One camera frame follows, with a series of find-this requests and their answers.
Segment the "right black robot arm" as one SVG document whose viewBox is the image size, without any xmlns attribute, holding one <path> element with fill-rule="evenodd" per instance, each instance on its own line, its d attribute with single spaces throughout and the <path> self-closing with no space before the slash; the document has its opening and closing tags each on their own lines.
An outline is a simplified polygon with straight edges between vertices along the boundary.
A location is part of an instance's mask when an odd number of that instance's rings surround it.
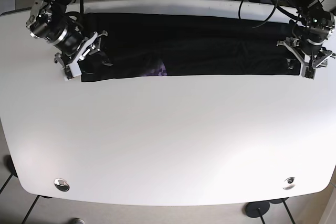
<svg viewBox="0 0 336 224">
<path fill-rule="evenodd" d="M 34 0 L 26 28 L 33 38 L 44 39 L 59 50 L 54 62 L 61 64 L 67 79 L 84 72 L 80 62 L 89 56 L 112 65 L 101 50 L 101 40 L 108 33 L 85 26 L 83 0 Z"/>
</svg>

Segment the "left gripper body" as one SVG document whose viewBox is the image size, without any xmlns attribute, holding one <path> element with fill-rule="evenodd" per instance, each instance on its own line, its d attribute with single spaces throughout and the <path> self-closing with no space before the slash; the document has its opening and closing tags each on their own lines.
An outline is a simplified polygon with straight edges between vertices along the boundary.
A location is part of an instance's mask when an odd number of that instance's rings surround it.
<svg viewBox="0 0 336 224">
<path fill-rule="evenodd" d="M 286 47 L 299 62 L 307 67 L 318 69 L 328 65 L 328 59 L 334 58 L 335 53 L 323 47 L 322 42 L 313 42 L 310 39 L 287 37 L 285 40 L 277 41 L 277 46 Z"/>
</svg>

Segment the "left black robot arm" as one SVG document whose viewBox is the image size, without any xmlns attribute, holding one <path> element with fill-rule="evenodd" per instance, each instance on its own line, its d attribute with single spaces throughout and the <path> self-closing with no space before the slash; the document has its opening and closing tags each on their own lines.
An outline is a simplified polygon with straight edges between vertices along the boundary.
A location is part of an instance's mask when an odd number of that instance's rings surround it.
<svg viewBox="0 0 336 224">
<path fill-rule="evenodd" d="M 273 12 L 277 9 L 292 20 L 303 24 L 303 27 L 294 25 L 293 37 L 280 44 L 301 61 L 307 72 L 313 73 L 316 69 L 325 67 L 328 59 L 335 56 L 331 50 L 323 47 L 323 43 L 334 33 L 334 15 L 324 10 L 319 0 L 287 0 L 297 9 L 297 16 L 280 7 L 279 0 L 270 1 L 274 5 Z"/>
</svg>

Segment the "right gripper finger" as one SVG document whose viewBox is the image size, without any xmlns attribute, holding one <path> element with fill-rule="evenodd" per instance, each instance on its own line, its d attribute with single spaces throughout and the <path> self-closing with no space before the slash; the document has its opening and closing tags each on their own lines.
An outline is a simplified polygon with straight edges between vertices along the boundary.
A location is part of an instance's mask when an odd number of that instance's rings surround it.
<svg viewBox="0 0 336 224">
<path fill-rule="evenodd" d="M 93 51 L 89 52 L 89 56 L 92 57 L 96 62 L 99 62 L 104 66 L 113 66 L 113 62 L 111 62 L 106 53 L 100 48 L 96 48 Z"/>
</svg>

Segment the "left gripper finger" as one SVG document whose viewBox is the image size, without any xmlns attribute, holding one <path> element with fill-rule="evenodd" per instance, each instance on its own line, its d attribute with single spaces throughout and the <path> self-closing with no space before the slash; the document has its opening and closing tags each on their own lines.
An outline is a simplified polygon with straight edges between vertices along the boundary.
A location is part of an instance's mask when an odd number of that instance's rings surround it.
<svg viewBox="0 0 336 224">
<path fill-rule="evenodd" d="M 288 70 L 294 69 L 294 67 L 295 67 L 295 60 L 287 58 L 286 61 L 287 61 L 287 69 Z"/>
</svg>

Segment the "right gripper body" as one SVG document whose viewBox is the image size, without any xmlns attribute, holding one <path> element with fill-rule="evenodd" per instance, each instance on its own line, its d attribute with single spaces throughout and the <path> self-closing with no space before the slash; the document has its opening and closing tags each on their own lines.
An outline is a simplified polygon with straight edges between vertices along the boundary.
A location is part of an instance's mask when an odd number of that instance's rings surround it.
<svg viewBox="0 0 336 224">
<path fill-rule="evenodd" d="M 92 56 L 101 53 L 101 40 L 102 37 L 107 37 L 108 32 L 102 31 L 100 33 L 94 32 L 93 35 L 84 40 L 77 51 L 70 57 L 68 62 L 62 58 L 61 53 L 56 53 L 54 56 L 54 63 L 59 63 L 64 72 L 81 72 L 79 62 L 85 60 L 86 56 Z"/>
</svg>

